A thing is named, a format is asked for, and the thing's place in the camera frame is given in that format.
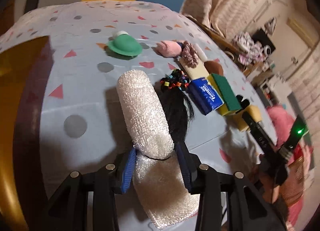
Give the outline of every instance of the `green bowl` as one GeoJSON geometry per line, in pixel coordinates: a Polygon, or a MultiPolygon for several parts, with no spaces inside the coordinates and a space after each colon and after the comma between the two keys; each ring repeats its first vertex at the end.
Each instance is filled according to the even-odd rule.
{"type": "Polygon", "coordinates": [[[111,51],[126,56],[137,56],[142,52],[142,46],[128,34],[121,34],[109,41],[108,47],[111,51]]]}

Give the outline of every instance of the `orange object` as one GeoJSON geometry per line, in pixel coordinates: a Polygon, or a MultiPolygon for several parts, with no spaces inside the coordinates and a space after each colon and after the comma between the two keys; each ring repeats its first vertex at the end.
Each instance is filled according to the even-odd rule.
{"type": "Polygon", "coordinates": [[[214,73],[223,76],[223,68],[220,63],[216,61],[206,61],[204,66],[210,74],[214,73]]]}

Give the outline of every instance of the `patterned tablecloth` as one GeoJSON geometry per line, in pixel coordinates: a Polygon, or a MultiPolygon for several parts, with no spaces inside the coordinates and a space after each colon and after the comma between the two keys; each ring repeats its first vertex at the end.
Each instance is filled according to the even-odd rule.
{"type": "MultiPolygon", "coordinates": [[[[209,59],[220,62],[235,94],[260,108],[263,127],[276,141],[263,104],[236,65],[193,22],[160,4],[91,1],[33,10],[0,38],[0,51],[44,35],[50,35],[54,49],[40,123],[41,164],[48,197],[71,171],[96,171],[130,146],[116,81],[122,73],[140,69],[155,83],[178,68],[173,58],[153,51],[161,40],[198,43],[209,59]],[[142,45],[140,55],[125,59],[105,50],[112,33],[119,30],[127,31],[142,45]]],[[[186,144],[203,163],[224,173],[247,172],[250,158],[257,155],[250,134],[240,133],[231,120],[215,111],[202,115],[196,106],[186,144]]],[[[155,230],[133,189],[116,196],[116,204],[121,230],[155,230]]],[[[194,226],[195,217],[166,230],[194,230],[194,226]]]]}

